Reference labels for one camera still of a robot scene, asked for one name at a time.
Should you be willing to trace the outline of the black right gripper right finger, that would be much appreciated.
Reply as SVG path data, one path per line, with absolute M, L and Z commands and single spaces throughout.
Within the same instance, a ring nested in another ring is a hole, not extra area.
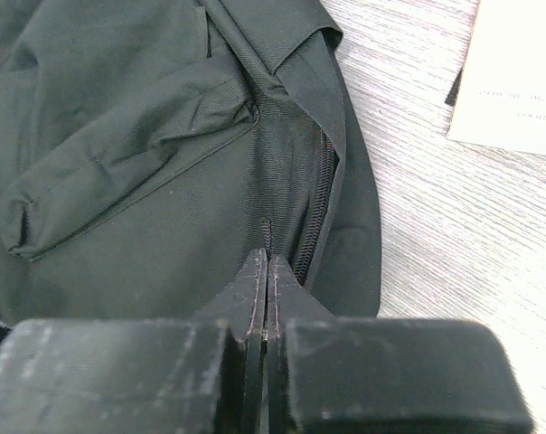
M 529 433 L 505 350 L 461 320 L 334 316 L 268 264 L 271 433 Z

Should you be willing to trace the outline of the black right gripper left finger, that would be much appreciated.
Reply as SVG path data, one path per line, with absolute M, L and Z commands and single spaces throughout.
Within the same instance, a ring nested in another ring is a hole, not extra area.
M 256 433 L 268 256 L 189 319 L 36 319 L 0 345 L 0 433 Z

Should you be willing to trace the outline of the black fabric backpack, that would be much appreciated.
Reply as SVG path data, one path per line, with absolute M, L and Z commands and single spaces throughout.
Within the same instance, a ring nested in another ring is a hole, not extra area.
M 376 315 L 341 39 L 318 1 L 0 1 L 0 319 L 184 317 L 266 247 Z

